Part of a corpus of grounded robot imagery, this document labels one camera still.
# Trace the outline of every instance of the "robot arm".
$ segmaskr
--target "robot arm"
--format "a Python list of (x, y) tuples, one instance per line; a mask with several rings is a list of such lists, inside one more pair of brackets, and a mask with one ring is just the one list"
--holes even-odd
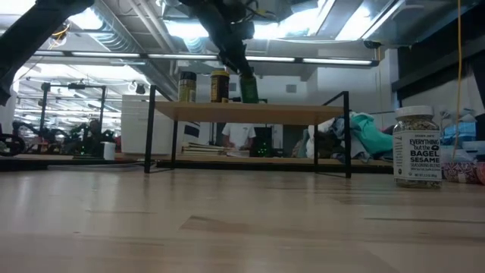
[(10, 98), (10, 87), (18, 69), (70, 16), (94, 0), (37, 0), (0, 38), (0, 105)]
[(246, 60), (244, 39), (252, 39), (253, 22), (243, 20), (246, 5), (240, 0), (180, 0), (197, 16), (212, 42), (219, 48), (222, 63), (244, 77), (252, 77)]

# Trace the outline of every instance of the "everything but the bagel sesame jar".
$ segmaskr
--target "everything but the bagel sesame jar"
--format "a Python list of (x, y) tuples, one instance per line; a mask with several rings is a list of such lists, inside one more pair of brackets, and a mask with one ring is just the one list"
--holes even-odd
[(440, 127), (430, 106), (396, 110), (394, 181), (400, 187), (441, 188)]

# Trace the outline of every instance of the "white shirt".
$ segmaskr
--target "white shirt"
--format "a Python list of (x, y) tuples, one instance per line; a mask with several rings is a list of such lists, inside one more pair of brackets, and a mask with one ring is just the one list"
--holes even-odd
[(229, 141), (234, 143), (236, 149), (248, 143), (248, 138), (256, 137), (256, 132), (253, 124), (231, 124), (228, 123), (222, 130), (224, 136), (229, 137)]

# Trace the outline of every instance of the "jar lid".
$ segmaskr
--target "jar lid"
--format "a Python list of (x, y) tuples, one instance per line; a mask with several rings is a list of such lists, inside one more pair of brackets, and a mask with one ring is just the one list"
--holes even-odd
[(191, 71), (180, 72), (180, 80), (197, 80), (197, 74)]
[(227, 73), (224, 70), (215, 70), (215, 71), (212, 71), (211, 76), (224, 76), (224, 77), (229, 77), (229, 73)]
[(399, 108), (396, 110), (396, 117), (407, 117), (412, 115), (434, 115), (433, 106), (418, 105)]

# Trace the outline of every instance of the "wooden floor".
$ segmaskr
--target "wooden floor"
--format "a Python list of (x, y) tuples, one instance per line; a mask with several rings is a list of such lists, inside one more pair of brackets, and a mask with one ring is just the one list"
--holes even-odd
[(0, 174), (0, 272), (483, 272), (485, 187), (390, 175)]

